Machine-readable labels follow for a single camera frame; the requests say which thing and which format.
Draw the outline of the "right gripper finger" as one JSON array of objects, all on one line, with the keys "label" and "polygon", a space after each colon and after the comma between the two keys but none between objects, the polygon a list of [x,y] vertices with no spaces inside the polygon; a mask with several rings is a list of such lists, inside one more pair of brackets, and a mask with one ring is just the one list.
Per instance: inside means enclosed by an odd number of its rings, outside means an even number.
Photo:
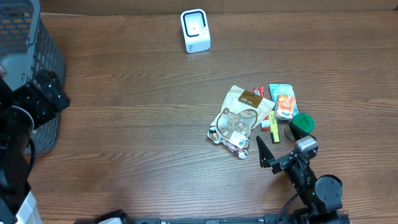
[{"label": "right gripper finger", "polygon": [[304,137],[311,136],[314,130],[314,124],[296,125],[293,122],[288,124],[288,138],[293,141],[298,141]]},{"label": "right gripper finger", "polygon": [[259,149],[260,166],[263,168],[268,168],[271,166],[271,162],[275,160],[275,157],[260,136],[256,137],[256,141]]}]

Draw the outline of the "green lid jar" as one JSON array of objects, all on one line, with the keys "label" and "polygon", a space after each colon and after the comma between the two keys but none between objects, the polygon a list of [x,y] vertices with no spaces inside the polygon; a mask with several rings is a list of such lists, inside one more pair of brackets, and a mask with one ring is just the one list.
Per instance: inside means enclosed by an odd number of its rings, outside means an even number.
[{"label": "green lid jar", "polygon": [[306,125],[306,124],[314,124],[315,122],[313,120],[313,118],[305,113],[299,113],[296,116],[294,116],[286,125],[284,128],[284,133],[285,135],[288,137],[288,124],[290,122],[293,122],[294,124],[300,126],[300,125]]}]

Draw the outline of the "yellow black item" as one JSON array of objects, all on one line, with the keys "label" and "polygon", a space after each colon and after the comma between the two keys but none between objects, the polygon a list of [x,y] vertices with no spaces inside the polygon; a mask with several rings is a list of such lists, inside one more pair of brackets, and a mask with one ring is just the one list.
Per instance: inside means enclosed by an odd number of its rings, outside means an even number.
[{"label": "yellow black item", "polygon": [[269,114],[269,120],[270,120],[270,127],[269,131],[271,133],[271,139],[273,144],[278,144],[280,143],[280,137],[279,137],[279,129],[277,125],[277,120],[275,116],[275,111],[272,110]]}]

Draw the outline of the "teal snack packet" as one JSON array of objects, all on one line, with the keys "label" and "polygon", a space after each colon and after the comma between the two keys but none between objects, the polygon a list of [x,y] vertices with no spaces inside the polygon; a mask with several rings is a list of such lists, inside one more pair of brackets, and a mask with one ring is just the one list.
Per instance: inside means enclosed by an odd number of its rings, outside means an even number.
[{"label": "teal snack packet", "polygon": [[[272,101],[275,103],[274,109],[276,109],[277,99],[279,95],[289,95],[295,97],[293,86],[290,84],[271,83],[269,85],[269,89]],[[295,98],[294,116],[298,113],[299,111],[297,108],[297,99]]]}]

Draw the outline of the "brown snack pouch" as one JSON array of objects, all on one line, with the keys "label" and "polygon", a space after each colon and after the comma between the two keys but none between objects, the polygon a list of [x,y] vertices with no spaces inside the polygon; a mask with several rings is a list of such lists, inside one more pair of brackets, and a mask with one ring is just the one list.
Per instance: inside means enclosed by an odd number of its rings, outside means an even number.
[{"label": "brown snack pouch", "polygon": [[220,113],[210,124],[207,136],[215,144],[225,145],[238,158],[245,159],[252,130],[274,106],[273,101],[233,85],[224,98]]}]

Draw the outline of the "red item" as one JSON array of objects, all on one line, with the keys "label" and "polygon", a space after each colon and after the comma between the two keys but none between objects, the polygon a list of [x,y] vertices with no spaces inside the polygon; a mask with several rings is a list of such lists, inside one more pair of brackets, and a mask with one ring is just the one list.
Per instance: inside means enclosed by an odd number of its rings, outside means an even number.
[{"label": "red item", "polygon": [[[261,97],[265,97],[264,94],[264,88],[263,87],[255,87],[253,88],[253,92],[256,95],[259,95]],[[270,128],[270,119],[268,116],[266,116],[262,121],[261,121],[261,131],[268,131]]]}]

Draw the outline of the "orange snack packet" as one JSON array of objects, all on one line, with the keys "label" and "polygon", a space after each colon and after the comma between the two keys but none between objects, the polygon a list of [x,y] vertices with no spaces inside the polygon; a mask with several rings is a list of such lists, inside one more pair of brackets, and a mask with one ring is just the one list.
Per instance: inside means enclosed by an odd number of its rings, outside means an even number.
[{"label": "orange snack packet", "polygon": [[290,120],[294,117],[295,97],[279,95],[277,99],[275,116],[278,119]]}]

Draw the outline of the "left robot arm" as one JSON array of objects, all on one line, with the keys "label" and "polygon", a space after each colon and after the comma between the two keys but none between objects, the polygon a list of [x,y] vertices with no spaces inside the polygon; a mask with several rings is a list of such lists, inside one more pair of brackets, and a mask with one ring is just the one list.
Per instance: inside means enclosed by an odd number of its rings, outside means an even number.
[{"label": "left robot arm", "polygon": [[1,80],[1,223],[38,223],[28,183],[37,151],[33,130],[70,105],[55,72],[40,70],[16,90]]}]

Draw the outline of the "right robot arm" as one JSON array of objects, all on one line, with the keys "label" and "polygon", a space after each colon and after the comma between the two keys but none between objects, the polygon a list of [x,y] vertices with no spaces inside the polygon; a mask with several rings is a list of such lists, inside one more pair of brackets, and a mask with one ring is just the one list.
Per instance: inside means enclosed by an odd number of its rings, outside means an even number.
[{"label": "right robot arm", "polygon": [[278,215],[264,217],[274,223],[348,223],[342,217],[342,181],[335,175],[316,177],[310,167],[310,159],[318,152],[316,137],[305,133],[296,125],[290,125],[295,138],[291,153],[278,159],[274,157],[260,136],[256,137],[260,166],[271,168],[273,174],[284,172],[294,186],[296,194],[281,208]]}]

